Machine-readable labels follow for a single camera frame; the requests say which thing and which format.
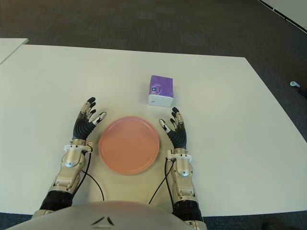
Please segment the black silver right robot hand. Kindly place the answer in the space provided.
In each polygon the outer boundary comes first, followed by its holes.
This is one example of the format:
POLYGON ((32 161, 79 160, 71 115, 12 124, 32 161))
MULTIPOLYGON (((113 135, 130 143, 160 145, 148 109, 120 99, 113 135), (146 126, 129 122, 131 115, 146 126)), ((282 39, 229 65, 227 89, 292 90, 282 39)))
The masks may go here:
POLYGON ((170 122, 174 126, 172 130, 163 119, 159 119, 159 124, 162 129, 168 135, 170 141, 173 144, 174 149, 187 149, 187 134, 185 130, 184 120, 180 111, 176 108, 172 108, 172 118, 170 122))

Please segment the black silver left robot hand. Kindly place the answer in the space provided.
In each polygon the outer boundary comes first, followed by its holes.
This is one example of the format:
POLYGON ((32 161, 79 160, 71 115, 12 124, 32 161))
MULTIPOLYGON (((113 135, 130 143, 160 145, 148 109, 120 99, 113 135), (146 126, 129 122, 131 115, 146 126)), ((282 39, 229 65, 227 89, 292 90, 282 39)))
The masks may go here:
POLYGON ((91 97, 81 107, 73 127, 72 141, 82 140, 85 142, 95 127, 106 117, 106 112, 102 112, 91 120, 92 115, 96 112, 93 109, 95 105, 95 97, 91 97))

